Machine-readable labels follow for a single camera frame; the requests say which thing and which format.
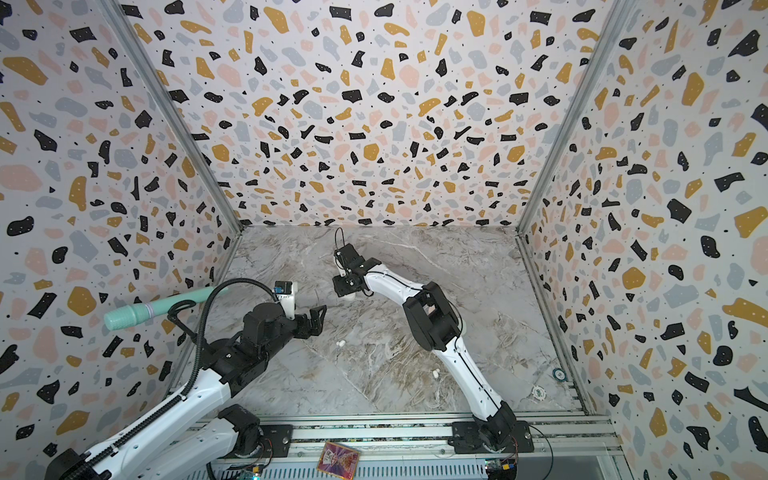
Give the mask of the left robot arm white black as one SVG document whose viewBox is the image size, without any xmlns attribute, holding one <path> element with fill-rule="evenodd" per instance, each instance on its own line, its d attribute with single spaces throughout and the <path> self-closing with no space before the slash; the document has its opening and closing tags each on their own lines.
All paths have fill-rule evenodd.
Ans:
<svg viewBox="0 0 768 480">
<path fill-rule="evenodd" d="M 181 479 L 233 455 L 246 459 L 282 454 L 288 427 L 263 427 L 229 401 L 266 371 L 291 340 L 321 334 L 326 306 L 286 316 L 278 303 L 256 306 L 243 330 L 209 344 L 197 339 L 201 367 L 195 378 L 124 430 L 84 453 L 68 449 L 54 458 L 47 479 Z"/>
</svg>

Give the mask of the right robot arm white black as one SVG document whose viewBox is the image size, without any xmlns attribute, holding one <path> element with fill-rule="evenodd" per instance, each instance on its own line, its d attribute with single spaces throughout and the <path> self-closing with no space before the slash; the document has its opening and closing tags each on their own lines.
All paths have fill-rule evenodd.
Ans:
<svg viewBox="0 0 768 480">
<path fill-rule="evenodd" d="M 529 424 L 487 382 L 472 359 L 462 334 L 464 322 L 441 287 L 407 280 L 375 258 L 366 259 L 347 243 L 334 250 L 339 297 L 357 292 L 382 295 L 403 309 L 417 344 L 434 354 L 466 398 L 472 420 L 452 426 L 449 443 L 458 453 L 530 453 Z"/>
</svg>

